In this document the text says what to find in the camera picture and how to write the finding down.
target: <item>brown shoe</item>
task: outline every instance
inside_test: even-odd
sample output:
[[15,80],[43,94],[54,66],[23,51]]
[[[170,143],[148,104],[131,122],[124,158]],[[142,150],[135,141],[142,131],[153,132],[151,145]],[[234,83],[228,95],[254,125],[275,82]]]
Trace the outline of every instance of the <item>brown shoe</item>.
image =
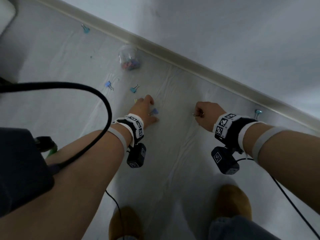
[[143,239],[142,224],[138,215],[130,206],[120,209],[123,221],[124,231],[120,220],[120,214],[117,210],[110,220],[109,224],[109,240],[117,240],[125,236],[133,236],[139,240]]
[[241,215],[252,220],[251,205],[246,194],[237,186],[223,185],[213,207],[213,219]]

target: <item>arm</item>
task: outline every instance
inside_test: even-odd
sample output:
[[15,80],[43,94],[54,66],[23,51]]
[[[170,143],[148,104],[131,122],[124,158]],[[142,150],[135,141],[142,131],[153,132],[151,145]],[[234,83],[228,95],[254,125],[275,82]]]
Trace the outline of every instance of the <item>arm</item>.
[[[144,128],[157,121],[148,115],[150,95],[139,99],[129,113],[141,117]],[[111,125],[125,138],[132,140],[128,129]],[[50,156],[47,164],[67,160],[100,131],[94,131],[66,145]],[[124,156],[121,141],[107,132],[92,148],[54,176],[52,190],[0,219],[3,239],[81,239],[94,217],[102,196],[117,172]]]
[[[219,116],[226,112],[215,103],[198,102],[197,122],[212,132]],[[254,124],[246,131],[243,147],[252,156],[257,139],[273,126]],[[296,131],[282,131],[262,146],[258,162],[268,173],[320,214],[320,138]]]

